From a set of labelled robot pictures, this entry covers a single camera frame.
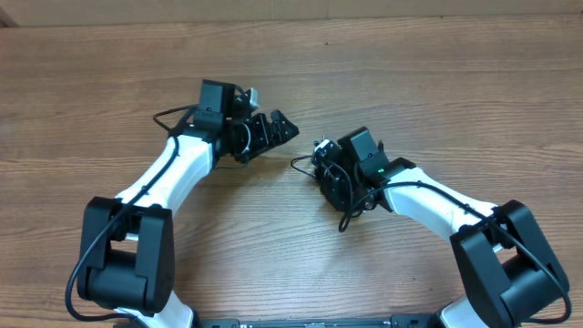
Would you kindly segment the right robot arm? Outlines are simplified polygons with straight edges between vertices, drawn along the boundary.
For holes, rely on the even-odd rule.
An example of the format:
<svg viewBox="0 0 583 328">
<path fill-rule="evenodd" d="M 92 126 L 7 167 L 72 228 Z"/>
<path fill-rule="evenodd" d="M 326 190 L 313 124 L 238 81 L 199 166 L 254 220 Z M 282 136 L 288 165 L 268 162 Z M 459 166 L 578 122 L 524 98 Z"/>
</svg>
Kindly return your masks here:
<svg viewBox="0 0 583 328">
<path fill-rule="evenodd" d="M 525 204 L 476 200 L 390 160 L 368 128 L 315 142 L 311 162 L 338 229 L 382 207 L 424 225 L 452 247 L 465 289 L 435 314 L 435 327 L 560 324 L 572 314 L 568 277 Z"/>
</svg>

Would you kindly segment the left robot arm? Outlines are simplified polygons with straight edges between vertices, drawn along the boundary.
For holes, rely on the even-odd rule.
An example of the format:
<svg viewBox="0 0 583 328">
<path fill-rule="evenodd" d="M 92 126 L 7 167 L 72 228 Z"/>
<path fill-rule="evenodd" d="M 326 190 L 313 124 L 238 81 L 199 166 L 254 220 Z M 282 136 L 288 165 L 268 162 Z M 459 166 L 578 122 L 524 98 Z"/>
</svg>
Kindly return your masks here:
<svg viewBox="0 0 583 328">
<path fill-rule="evenodd" d="M 199 327 L 199 315 L 174 291 L 173 219 L 221 157 L 242 165 L 295 138 L 279 110 L 259 112 L 251 87 L 205 79 L 199 102 L 180 107 L 167 144 L 148 170 L 113 198 L 86 206 L 78 262 L 65 306 L 80 322 L 126 319 L 137 327 Z"/>
</svg>

